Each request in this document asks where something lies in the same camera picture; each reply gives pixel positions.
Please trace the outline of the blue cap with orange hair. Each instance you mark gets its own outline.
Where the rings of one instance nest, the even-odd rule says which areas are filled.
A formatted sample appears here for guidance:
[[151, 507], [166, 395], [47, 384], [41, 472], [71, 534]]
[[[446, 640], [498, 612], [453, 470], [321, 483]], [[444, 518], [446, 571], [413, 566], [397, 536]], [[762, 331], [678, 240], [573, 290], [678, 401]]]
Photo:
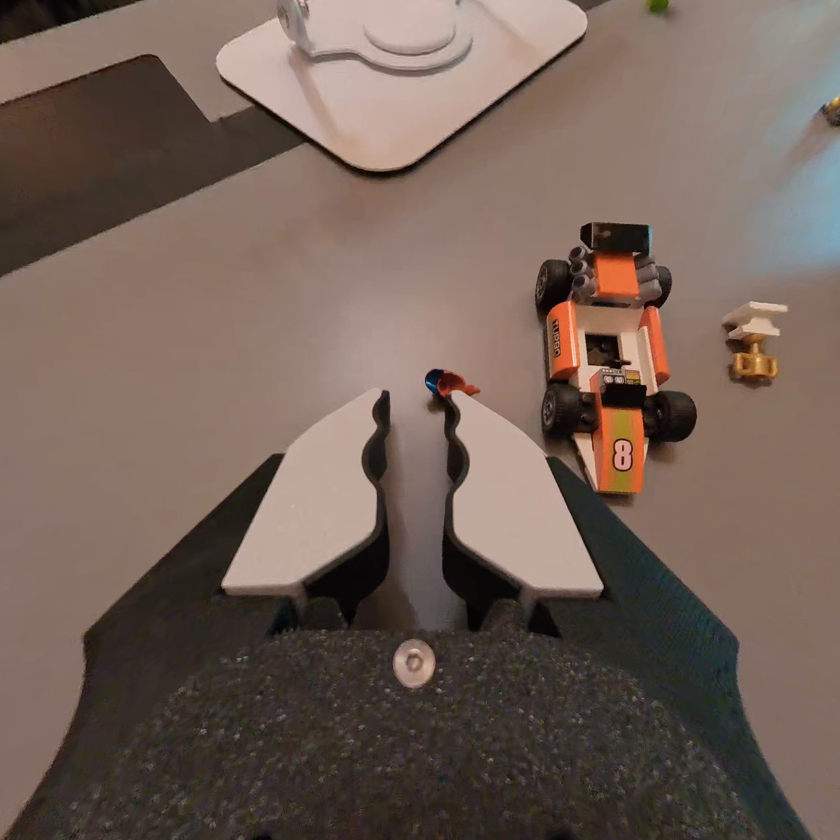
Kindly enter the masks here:
[[480, 388], [469, 384], [460, 374], [444, 369], [432, 369], [425, 374], [424, 383], [436, 400], [445, 400], [456, 392], [467, 396], [480, 394]]

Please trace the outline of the white booklet stand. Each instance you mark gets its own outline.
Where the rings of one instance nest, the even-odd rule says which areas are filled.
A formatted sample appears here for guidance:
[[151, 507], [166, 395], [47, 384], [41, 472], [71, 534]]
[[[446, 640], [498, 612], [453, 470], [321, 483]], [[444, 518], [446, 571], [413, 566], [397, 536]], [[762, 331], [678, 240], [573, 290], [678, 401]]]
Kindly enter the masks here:
[[423, 159], [582, 40], [565, 1], [277, 2], [219, 76], [351, 167]]

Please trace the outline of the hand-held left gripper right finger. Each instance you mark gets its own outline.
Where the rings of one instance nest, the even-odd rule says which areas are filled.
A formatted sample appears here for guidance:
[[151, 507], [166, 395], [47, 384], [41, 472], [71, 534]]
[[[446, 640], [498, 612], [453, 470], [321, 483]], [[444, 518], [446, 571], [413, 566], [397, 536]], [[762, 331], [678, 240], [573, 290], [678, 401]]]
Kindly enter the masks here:
[[464, 602], [599, 599], [602, 577], [541, 447], [464, 392], [445, 406], [448, 586]]

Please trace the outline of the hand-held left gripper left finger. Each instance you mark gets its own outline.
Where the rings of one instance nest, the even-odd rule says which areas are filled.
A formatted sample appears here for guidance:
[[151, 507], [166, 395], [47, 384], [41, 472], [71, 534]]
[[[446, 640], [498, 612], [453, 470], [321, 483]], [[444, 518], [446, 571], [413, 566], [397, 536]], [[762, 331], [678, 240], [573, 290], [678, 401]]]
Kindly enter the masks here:
[[224, 575], [226, 595], [305, 602], [387, 536], [390, 409], [388, 391], [364, 392], [290, 445]]

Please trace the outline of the small tan lego piece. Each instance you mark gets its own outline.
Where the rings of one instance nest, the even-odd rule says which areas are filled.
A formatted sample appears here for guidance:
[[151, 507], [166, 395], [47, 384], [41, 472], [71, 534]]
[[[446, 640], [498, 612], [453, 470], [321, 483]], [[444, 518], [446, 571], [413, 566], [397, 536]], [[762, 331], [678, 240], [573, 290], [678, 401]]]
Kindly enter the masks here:
[[774, 321], [789, 310], [785, 304], [748, 301], [722, 318], [721, 326], [727, 332], [731, 350], [728, 372], [733, 381], [752, 385], [774, 381], [779, 363], [766, 352], [765, 344], [781, 335]]

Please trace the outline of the orange lego race car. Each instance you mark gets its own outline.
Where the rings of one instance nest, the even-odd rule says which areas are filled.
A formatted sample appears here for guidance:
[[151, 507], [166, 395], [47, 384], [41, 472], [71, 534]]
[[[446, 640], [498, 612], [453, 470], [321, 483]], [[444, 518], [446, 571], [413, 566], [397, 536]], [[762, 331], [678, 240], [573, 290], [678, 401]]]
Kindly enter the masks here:
[[661, 308], [673, 286], [648, 224], [590, 222], [564, 258], [542, 262], [534, 304], [542, 321], [546, 438], [568, 438], [591, 488], [634, 497], [648, 448], [686, 440], [697, 405], [665, 388], [671, 371]]

